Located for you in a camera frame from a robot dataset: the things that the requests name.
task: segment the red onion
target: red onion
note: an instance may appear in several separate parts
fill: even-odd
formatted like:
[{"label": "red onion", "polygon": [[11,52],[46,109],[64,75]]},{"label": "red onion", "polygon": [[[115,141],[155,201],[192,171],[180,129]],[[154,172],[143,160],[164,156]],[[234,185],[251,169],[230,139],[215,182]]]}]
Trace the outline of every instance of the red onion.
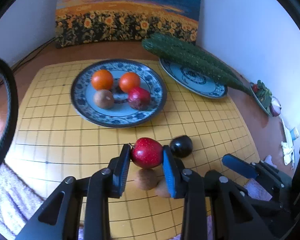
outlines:
[{"label": "red onion", "polygon": [[273,116],[278,116],[281,113],[281,105],[277,98],[271,98],[270,112]]}]

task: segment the small plate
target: small plate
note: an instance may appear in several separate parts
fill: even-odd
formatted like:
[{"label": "small plate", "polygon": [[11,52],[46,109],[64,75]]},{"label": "small plate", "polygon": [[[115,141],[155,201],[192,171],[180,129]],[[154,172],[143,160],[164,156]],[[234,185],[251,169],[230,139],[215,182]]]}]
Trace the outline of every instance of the small plate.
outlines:
[{"label": "small plate", "polygon": [[[93,73],[100,69],[110,71],[114,78],[111,89],[114,106],[111,109],[102,109],[93,102],[96,90],[90,81]],[[151,101],[147,110],[131,108],[127,102],[128,95],[119,88],[119,79],[126,72],[138,74],[140,87],[150,92]],[[105,127],[125,128],[146,122],[163,109],[166,99],[165,84],[156,72],[141,63],[125,59],[105,60],[88,66],[79,73],[71,87],[71,102],[77,112],[88,121]]]},{"label": "small plate", "polygon": [[260,100],[258,99],[258,97],[255,95],[255,93],[252,90],[252,86],[254,84],[252,82],[250,82],[250,90],[254,96],[254,99],[256,100],[257,104],[261,107],[261,109],[270,117],[273,117],[273,115],[271,113],[268,113],[267,109],[264,108],[264,106],[261,104]]},{"label": "small plate", "polygon": [[214,82],[211,78],[192,70],[191,68],[159,59],[162,68],[180,85],[190,91],[207,98],[222,98],[227,92],[227,86]]}]

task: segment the painting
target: painting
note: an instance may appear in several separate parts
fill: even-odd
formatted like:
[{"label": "painting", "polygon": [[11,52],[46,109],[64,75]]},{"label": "painting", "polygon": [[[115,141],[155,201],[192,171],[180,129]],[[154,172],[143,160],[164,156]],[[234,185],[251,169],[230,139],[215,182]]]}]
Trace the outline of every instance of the painting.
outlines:
[{"label": "painting", "polygon": [[58,0],[58,48],[131,41],[154,32],[195,43],[201,0]]}]

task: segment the metal screw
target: metal screw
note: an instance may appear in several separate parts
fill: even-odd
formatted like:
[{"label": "metal screw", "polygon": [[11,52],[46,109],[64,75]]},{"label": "metal screw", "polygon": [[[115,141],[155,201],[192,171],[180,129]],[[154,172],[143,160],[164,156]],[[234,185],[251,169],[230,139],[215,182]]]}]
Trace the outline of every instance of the metal screw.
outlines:
[{"label": "metal screw", "polygon": [[111,170],[109,169],[109,168],[104,168],[102,171],[101,171],[101,173],[103,174],[103,175],[107,175],[107,174],[109,174],[111,172]]},{"label": "metal screw", "polygon": [[225,177],[225,176],[220,176],[220,177],[219,177],[219,181],[220,181],[221,183],[227,183],[227,182],[228,182],[228,178]]},{"label": "metal screw", "polygon": [[66,184],[71,184],[72,182],[74,182],[74,177],[66,177]]},{"label": "metal screw", "polygon": [[182,173],[183,173],[184,175],[189,176],[189,175],[192,174],[192,171],[191,171],[191,169],[183,169],[183,170],[182,170]]}]

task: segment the plate rim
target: plate rim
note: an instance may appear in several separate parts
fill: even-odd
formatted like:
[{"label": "plate rim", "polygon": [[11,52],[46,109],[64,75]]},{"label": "plate rim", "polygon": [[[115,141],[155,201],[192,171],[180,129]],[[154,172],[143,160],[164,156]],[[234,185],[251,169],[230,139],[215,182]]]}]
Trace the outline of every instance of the plate rim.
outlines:
[{"label": "plate rim", "polygon": [[186,89],[190,90],[191,92],[194,92],[196,93],[197,95],[199,96],[203,96],[203,97],[206,97],[206,98],[210,98],[210,99],[219,99],[219,98],[224,98],[227,94],[228,94],[228,87],[226,85],[223,85],[225,87],[225,92],[223,93],[222,96],[220,97],[210,97],[208,95],[205,95],[205,94],[202,94],[202,93],[198,93],[197,91],[193,90],[192,88],[190,88],[189,86],[183,84],[181,81],[177,80],[175,77],[173,77],[169,71],[166,70],[166,68],[163,66],[164,64],[162,63],[162,60],[164,60],[163,58],[159,58],[159,62],[160,62],[160,65],[161,67],[164,69],[164,71],[171,77],[173,78],[176,82],[178,82],[181,86],[185,87]]},{"label": "plate rim", "polygon": [[[86,117],[80,110],[79,108],[77,107],[77,104],[75,103],[75,100],[74,100],[74,89],[75,89],[75,86],[74,84],[77,82],[77,80],[79,79],[79,76],[89,70],[90,68],[96,66],[96,65],[101,65],[101,64],[104,64],[104,63],[110,63],[110,62],[124,62],[124,63],[132,63],[134,65],[139,65],[139,66],[142,66],[142,67],[147,67],[148,69],[150,69],[150,73],[152,75],[155,76],[155,78],[159,81],[159,84],[161,85],[162,87],[162,100],[161,100],[161,103],[158,105],[157,109],[151,114],[149,115],[147,118],[145,119],[142,119],[140,120],[139,122],[134,122],[134,123],[130,123],[130,124],[125,124],[125,125],[120,125],[120,124],[108,124],[108,123],[104,123],[104,122],[99,122],[99,121],[96,121],[92,118],[89,118],[89,117]],[[96,125],[99,125],[99,126],[102,126],[102,127],[107,127],[107,128],[129,128],[129,127],[135,127],[135,126],[138,126],[144,122],[147,122],[149,121],[150,119],[152,119],[153,117],[155,117],[164,107],[166,101],[167,101],[167,88],[166,88],[166,85],[163,81],[163,79],[153,70],[151,69],[150,67],[140,63],[140,62],[137,62],[137,61],[134,61],[134,60],[129,60],[129,59],[119,59],[119,58],[115,58],[115,59],[106,59],[106,60],[101,60],[101,61],[98,61],[98,62],[95,62],[95,63],[92,63],[91,65],[87,66],[86,68],[84,68],[82,71],[79,72],[79,74],[75,77],[75,79],[73,80],[72,84],[71,84],[71,90],[70,90],[70,99],[71,99],[71,104],[73,105],[74,109],[76,110],[76,112],[84,119],[86,119],[87,121],[89,122],[92,122]]]}]

